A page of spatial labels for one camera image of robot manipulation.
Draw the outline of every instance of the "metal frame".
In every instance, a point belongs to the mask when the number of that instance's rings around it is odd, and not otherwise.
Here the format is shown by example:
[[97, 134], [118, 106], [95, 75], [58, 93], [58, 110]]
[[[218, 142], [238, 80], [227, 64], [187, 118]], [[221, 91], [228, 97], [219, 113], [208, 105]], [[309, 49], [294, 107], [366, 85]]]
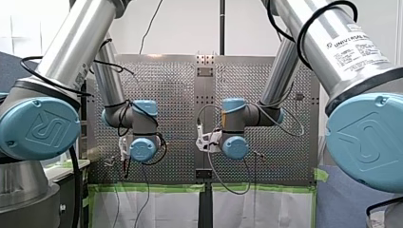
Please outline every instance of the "metal frame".
[[[119, 64], [122, 65], [136, 65], [136, 63], [140, 65], [144, 65], [147, 63], [152, 63], [153, 66], [155, 67], [161, 67], [158, 65], [158, 63], [161, 63], [162, 65], [166, 65], [168, 63], [170, 64], [181, 64], [181, 63], [186, 63], [189, 67], [192, 67], [193, 69], [193, 82], [194, 84], [192, 85], [193, 87], [193, 98], [191, 101], [193, 102], [193, 113], [194, 117], [193, 120], [194, 122], [192, 123], [192, 129], [194, 129], [194, 135], [189, 136], [190, 138], [195, 138], [196, 139], [196, 115], [199, 111], [199, 109], [208, 104], [210, 105], [212, 102], [215, 104], [217, 103], [217, 92], [216, 92], [216, 80], [217, 76], [220, 74], [220, 69], [218, 67], [220, 65], [225, 65], [225, 64], [233, 64], [233, 65], [245, 65], [245, 66], [255, 66], [255, 65], [263, 65], [265, 67], [265, 70], [270, 69], [270, 65], [273, 64], [274, 58], [273, 57], [236, 57], [236, 56], [211, 56], [211, 55], [198, 55], [198, 56], [193, 56], [193, 55], [116, 55], [116, 61]], [[200, 67], [211, 67], [213, 68], [213, 75], [212, 77], [205, 77], [205, 76], [198, 76], [198, 68]], [[304, 178], [303, 180], [278, 180], [278, 181], [261, 181], [257, 179], [258, 182], [262, 183], [271, 183], [271, 184], [282, 184], [282, 185], [294, 185], [294, 186], [307, 186], [307, 185], [313, 185], [315, 184], [315, 179], [314, 179], [314, 169], [312, 167], [317, 167], [317, 127], [318, 127], [318, 98], [319, 98], [319, 83], [317, 81], [317, 78], [315, 77], [314, 74], [312, 74], [311, 71], [309, 71], [307, 68], [302, 68], [300, 71], [303, 71], [304, 76], [310, 75], [310, 81], [304, 79], [305, 81], [309, 81], [308, 84], [310, 84], [310, 94], [305, 94], [305, 99], [313, 99], [312, 101], [310, 100], [310, 106], [309, 106], [309, 126], [306, 126], [309, 128], [308, 133], [310, 134], [310, 138], [308, 139], [309, 141], [309, 153], [306, 155], [306, 157], [309, 158], [309, 165], [304, 166], [304, 169], [308, 169], [305, 172], [308, 173], [308, 177]], [[94, 92], [96, 91], [94, 89], [94, 81], [93, 78], [88, 77], [88, 86], [87, 89], [89, 92]], [[130, 94], [132, 95], [133, 93], [136, 93], [133, 89], [137, 89], [137, 87], [132, 87], [129, 91]], [[96, 139], [95, 136], [93, 135], [94, 129], [97, 124], [102, 124], [101, 121], [99, 120], [99, 117], [94, 118], [91, 116], [90, 113], [94, 113], [96, 111], [94, 105], [95, 102], [98, 101], [97, 98], [88, 98], [88, 149], [91, 151], [99, 151], [102, 148], [97, 147]], [[213, 110], [213, 108], [206, 108], [205, 113], [201, 116], [203, 123], [204, 123], [204, 129], [205, 131], [212, 130], [214, 125], [216, 124], [216, 117], [217, 117], [217, 111]], [[306, 143], [302, 142], [299, 139], [296, 139], [296, 143]], [[194, 142], [192, 142], [192, 150], [193, 151], [188, 151], [189, 154], [192, 154], [194, 156], [193, 161], [194, 161], [194, 170], [192, 170], [191, 174], [189, 174], [189, 180], [183, 181], [183, 180], [161, 180], [161, 179], [154, 179], [153, 177], [149, 177], [151, 182], [155, 183], [160, 183], [160, 184], [173, 184], [173, 183], [207, 183], [207, 182], [215, 182], [215, 180], [210, 180], [206, 178], [202, 179], [197, 179], [196, 178], [196, 170], [206, 170], [207, 172], [210, 170], [210, 166], [208, 163], [208, 159], [206, 158], [206, 154], [198, 151], [196, 145]], [[99, 160], [96, 161], [93, 165], [95, 166], [95, 169], [93, 168], [92, 170], [95, 172], [100, 171], [103, 169], [103, 162], [102, 159], [104, 158], [98, 158]], [[216, 168], [219, 169], [220, 163], [216, 163]], [[132, 176], [129, 179], [130, 181], [141, 181], [143, 178], [141, 176], [140, 169], [136, 169], [133, 167], [132, 169]], [[244, 173], [244, 168], [243, 166], [235, 166], [235, 169], [239, 169], [239, 172]], [[247, 181], [243, 180], [242, 178], [239, 178], [237, 180], [228, 180], [225, 178], [224, 175], [224, 181], [228, 182], [241, 182], [241, 181]], [[110, 174], [106, 174], [105, 182], [111, 182], [113, 180], [116, 180], [116, 177]]]

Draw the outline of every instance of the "white wall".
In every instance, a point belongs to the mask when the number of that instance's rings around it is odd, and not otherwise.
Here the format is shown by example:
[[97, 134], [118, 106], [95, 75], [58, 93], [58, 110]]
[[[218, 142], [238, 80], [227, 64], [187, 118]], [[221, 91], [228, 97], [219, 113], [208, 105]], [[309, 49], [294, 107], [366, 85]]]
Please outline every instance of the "white wall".
[[[118, 53], [139, 53], [160, 0], [132, 1], [110, 33]], [[275, 55], [279, 40], [260, 0], [226, 1], [226, 54]], [[211, 54], [220, 50], [220, 1], [163, 1], [145, 44], [146, 54]]]
[[0, 51], [43, 55], [68, 10], [68, 0], [0, 0]]

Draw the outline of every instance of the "blue cover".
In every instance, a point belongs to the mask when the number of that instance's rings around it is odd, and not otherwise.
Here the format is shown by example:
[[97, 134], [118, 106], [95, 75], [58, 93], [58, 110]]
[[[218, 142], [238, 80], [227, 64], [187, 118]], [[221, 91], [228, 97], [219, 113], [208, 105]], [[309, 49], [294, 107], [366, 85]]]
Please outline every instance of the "blue cover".
[[245, 106], [243, 98], [227, 98], [222, 101], [222, 111], [225, 113], [238, 111]]
[[0, 117], [0, 149], [18, 160], [47, 160], [65, 153], [80, 135], [74, 108], [56, 98], [24, 100]]
[[243, 137], [233, 136], [225, 141], [222, 151], [230, 159], [242, 160], [249, 152], [249, 145]]
[[362, 94], [330, 116], [326, 141], [337, 165], [374, 189], [403, 193], [403, 96]]
[[130, 157], [136, 162], [150, 161], [157, 152], [157, 146], [146, 138], [133, 141], [130, 145]]
[[[142, 110], [146, 111], [150, 116], [156, 117], [158, 114], [158, 108], [157, 108], [157, 103], [155, 101], [151, 100], [138, 100], [134, 101], [134, 104], [141, 108]], [[133, 109], [136, 112], [139, 112], [141, 114], [144, 114], [140, 109], [138, 109], [136, 106], [133, 106]]]

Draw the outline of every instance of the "green tape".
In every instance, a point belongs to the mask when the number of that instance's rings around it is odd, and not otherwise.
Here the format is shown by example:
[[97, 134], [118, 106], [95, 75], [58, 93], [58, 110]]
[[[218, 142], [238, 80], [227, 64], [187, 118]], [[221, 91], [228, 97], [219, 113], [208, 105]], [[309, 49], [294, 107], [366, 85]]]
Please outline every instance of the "green tape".
[[87, 207], [89, 205], [88, 198], [83, 199], [83, 207]]
[[[204, 191], [203, 184], [175, 184], [161, 185], [150, 184], [152, 193], [199, 193]], [[146, 183], [123, 183], [116, 184], [91, 184], [88, 186], [90, 192], [147, 192]]]
[[315, 180], [326, 182], [329, 179], [329, 174], [321, 169], [315, 168]]
[[[219, 183], [213, 183], [214, 192], [227, 192], [227, 190]], [[234, 191], [245, 191], [248, 187], [248, 183], [228, 183], [228, 188]], [[251, 190], [265, 191], [265, 192], [286, 192], [286, 193], [299, 193], [310, 194], [316, 191], [315, 187], [292, 187], [272, 184], [257, 184], [251, 185]]]
[[88, 187], [88, 203], [89, 203], [88, 227], [92, 227], [92, 218], [93, 218], [93, 211], [94, 211], [94, 204], [95, 204], [95, 194], [96, 194], [96, 192], [90, 191], [89, 187]]
[[317, 190], [312, 194], [312, 211], [311, 211], [311, 228], [316, 228], [317, 225]]

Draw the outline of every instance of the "industrial robot arm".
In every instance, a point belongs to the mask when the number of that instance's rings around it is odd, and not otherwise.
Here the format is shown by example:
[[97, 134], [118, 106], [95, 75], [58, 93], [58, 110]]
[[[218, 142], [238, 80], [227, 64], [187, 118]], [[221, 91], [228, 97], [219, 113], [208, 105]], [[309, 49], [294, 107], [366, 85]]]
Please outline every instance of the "industrial robot arm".
[[[326, 106], [329, 116], [326, 141], [338, 166], [356, 181], [374, 189], [403, 192], [403, 141], [399, 137], [403, 135], [400, 120], [403, 96], [373, 92], [400, 79], [403, 68], [392, 64], [355, 23], [357, 9], [348, 1], [268, 2], [271, 13], [281, 17], [291, 34], [290, 40], [285, 39], [281, 44], [259, 101], [259, 106], [271, 118], [242, 98], [225, 99], [223, 129], [215, 137], [215, 143], [226, 156], [239, 160], [248, 152], [248, 143], [243, 138], [245, 126], [281, 123], [280, 103], [273, 103], [281, 101], [286, 94], [301, 59], [313, 70], [330, 97]], [[352, 8], [354, 18], [342, 5]], [[198, 142], [203, 142], [202, 136], [199, 134]]]
[[[330, 97], [326, 141], [337, 165], [374, 189], [403, 192], [403, 98], [372, 90], [400, 79], [403, 68], [392, 64], [355, 23], [358, 12], [348, 1], [271, 4], [294, 37], [299, 58]], [[342, 5], [353, 10], [353, 18]]]
[[[75, 143], [81, 130], [76, 94], [86, 95], [79, 90], [94, 59], [114, 63], [111, 44], [101, 44], [113, 19], [123, 15], [127, 4], [121, 0], [75, 3], [34, 75], [18, 80], [0, 106], [3, 156], [46, 160]], [[127, 101], [113, 67], [96, 64], [94, 70], [106, 106], [103, 121], [133, 129], [131, 158], [151, 160], [160, 146], [156, 102]]]
[[291, 92], [298, 65], [295, 44], [284, 40], [257, 104], [247, 104], [242, 98], [223, 100], [222, 130], [216, 130], [213, 134], [202, 134], [202, 124], [198, 123], [196, 145], [200, 151], [222, 151], [228, 158], [243, 159], [249, 152], [248, 142], [243, 138], [246, 126], [273, 126], [282, 123], [284, 110], [281, 104]]

